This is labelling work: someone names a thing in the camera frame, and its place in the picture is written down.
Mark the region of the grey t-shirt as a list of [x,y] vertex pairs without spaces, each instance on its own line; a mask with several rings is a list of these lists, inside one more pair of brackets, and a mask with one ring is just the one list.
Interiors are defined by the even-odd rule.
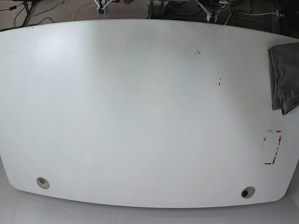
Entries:
[[275,45],[268,58],[272,110],[285,116],[299,106],[299,44]]

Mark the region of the black tripod stand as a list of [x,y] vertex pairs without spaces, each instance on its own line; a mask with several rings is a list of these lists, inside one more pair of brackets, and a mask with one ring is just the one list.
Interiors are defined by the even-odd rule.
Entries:
[[28,23],[29,21],[29,16],[31,15],[34,7],[36,6],[36,4],[40,2],[39,0],[23,0],[22,5],[23,5],[23,9],[20,10],[20,12],[15,16],[14,18],[14,28],[17,27],[16,25],[16,20],[18,18],[18,16],[25,11],[26,12],[26,16],[22,22],[22,24],[19,26],[19,28],[25,27],[25,25]]

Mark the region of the red tape marking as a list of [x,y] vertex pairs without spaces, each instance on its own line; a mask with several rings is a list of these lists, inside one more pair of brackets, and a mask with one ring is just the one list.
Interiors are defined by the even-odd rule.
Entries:
[[262,164],[273,165],[275,163],[282,139],[281,130],[268,130],[262,145]]

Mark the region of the right table grommet hole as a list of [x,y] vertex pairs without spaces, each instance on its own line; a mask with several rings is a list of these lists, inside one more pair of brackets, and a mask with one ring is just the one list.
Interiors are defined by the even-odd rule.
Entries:
[[242,198],[248,199],[248,198],[251,198],[254,195],[254,193],[255,193],[255,188],[252,186],[249,186],[242,190],[241,196],[242,196]]

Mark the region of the table grommet hole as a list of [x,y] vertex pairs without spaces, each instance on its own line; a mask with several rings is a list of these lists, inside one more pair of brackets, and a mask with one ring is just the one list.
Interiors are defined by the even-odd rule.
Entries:
[[38,177],[36,182],[37,182],[37,185],[42,189],[48,189],[50,187],[49,182],[42,177]]
[[242,198],[248,199],[248,198],[251,198],[254,195],[254,193],[255,193],[255,188],[252,186],[249,186],[242,190],[241,196],[242,196]]

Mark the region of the left table grommet hole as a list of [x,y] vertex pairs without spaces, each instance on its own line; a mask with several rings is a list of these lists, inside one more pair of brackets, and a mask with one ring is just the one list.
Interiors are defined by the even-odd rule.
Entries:
[[36,182],[37,182],[37,185],[42,189],[48,189],[50,187],[49,182],[42,177],[38,177]]

